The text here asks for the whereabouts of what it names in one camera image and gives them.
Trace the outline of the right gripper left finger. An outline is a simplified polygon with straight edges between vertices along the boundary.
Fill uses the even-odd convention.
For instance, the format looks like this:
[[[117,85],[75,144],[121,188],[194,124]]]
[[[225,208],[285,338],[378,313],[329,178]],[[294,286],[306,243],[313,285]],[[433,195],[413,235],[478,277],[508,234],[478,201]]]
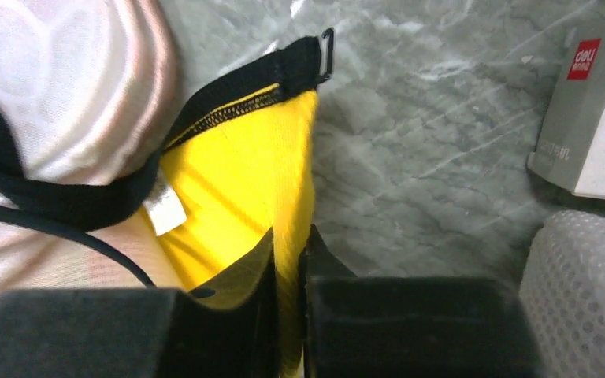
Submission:
[[[273,234],[200,287],[0,295],[0,377],[276,377]]]

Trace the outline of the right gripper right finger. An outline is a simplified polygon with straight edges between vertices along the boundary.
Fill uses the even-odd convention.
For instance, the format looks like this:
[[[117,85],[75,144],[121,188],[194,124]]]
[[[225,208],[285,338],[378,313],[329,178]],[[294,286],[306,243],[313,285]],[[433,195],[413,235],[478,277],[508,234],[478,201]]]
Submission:
[[[540,377],[517,293],[479,277],[357,276],[310,229],[299,259],[307,377]]]

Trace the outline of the yellow black bra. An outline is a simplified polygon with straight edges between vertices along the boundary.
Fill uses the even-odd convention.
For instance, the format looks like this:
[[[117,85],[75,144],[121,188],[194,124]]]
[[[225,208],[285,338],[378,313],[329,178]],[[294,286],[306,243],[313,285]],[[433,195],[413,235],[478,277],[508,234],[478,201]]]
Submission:
[[[0,114],[0,223],[95,250],[141,288],[191,291],[273,234],[279,374],[303,362],[299,257],[312,227],[318,88],[335,31],[305,36],[193,94],[133,173],[101,186],[31,180]]]

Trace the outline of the floral pink laundry bag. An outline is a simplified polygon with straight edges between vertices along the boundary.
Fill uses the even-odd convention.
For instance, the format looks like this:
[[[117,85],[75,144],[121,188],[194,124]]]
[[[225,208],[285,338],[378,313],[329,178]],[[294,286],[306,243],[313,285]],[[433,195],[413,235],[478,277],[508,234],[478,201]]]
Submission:
[[[173,39],[156,1],[0,1],[0,114],[27,178],[105,185],[173,120]],[[89,247],[0,223],[0,293],[138,287]]]

